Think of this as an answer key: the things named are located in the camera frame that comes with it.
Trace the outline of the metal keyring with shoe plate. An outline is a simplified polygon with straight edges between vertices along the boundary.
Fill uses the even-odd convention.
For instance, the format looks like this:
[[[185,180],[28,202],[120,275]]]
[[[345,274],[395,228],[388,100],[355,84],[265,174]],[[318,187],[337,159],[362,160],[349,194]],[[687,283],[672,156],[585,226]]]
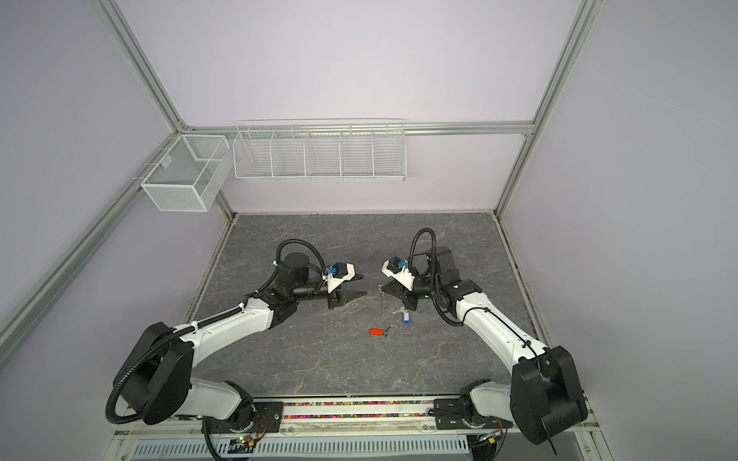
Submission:
[[[382,317],[386,317],[388,315],[387,305],[386,305],[386,292],[384,292],[384,286],[382,284],[378,286],[378,294],[379,294],[380,315]]]

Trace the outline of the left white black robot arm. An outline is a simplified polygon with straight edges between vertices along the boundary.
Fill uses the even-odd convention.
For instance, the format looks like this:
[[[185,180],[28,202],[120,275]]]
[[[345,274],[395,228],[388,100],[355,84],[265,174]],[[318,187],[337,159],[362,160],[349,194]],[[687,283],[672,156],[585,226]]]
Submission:
[[[303,301],[323,300],[334,309],[359,299],[361,291],[344,286],[362,278],[352,263],[328,265],[305,240],[284,240],[269,278],[235,307],[178,327],[155,323],[142,332],[113,380],[107,421],[153,426],[186,417],[215,420],[232,432],[250,429],[258,416],[253,397],[230,380],[194,378],[193,368],[243,338],[280,326]]]

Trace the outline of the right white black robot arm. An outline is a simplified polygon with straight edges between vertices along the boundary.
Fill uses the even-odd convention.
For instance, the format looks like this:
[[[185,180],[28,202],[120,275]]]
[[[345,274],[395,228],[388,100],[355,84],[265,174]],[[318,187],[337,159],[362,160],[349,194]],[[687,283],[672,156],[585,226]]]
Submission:
[[[510,382],[477,380],[461,389],[457,414],[471,426],[498,419],[517,426],[532,443],[540,445],[588,418],[582,385],[572,355],[563,347],[550,347],[505,316],[472,280],[459,273],[453,253],[437,243],[434,230],[422,228],[415,236],[430,236],[424,251],[427,267],[419,271],[411,249],[404,259],[392,257],[382,265],[388,283],[382,292],[415,310],[429,299],[449,326],[470,328],[505,365]]]

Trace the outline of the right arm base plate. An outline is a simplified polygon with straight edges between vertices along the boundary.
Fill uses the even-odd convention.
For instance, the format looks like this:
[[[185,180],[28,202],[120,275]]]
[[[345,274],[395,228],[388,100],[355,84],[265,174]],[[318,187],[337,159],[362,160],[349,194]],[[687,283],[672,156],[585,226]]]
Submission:
[[[509,384],[477,380],[454,398],[435,399],[428,415],[438,429],[508,429],[513,427]]]

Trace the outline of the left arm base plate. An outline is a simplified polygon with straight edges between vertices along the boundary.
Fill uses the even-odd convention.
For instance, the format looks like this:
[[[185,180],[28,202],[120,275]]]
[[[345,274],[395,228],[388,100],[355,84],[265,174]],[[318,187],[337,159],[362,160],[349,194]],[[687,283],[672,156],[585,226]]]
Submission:
[[[280,430],[283,413],[282,401],[256,401],[227,420],[205,418],[205,423],[211,434],[274,433]]]

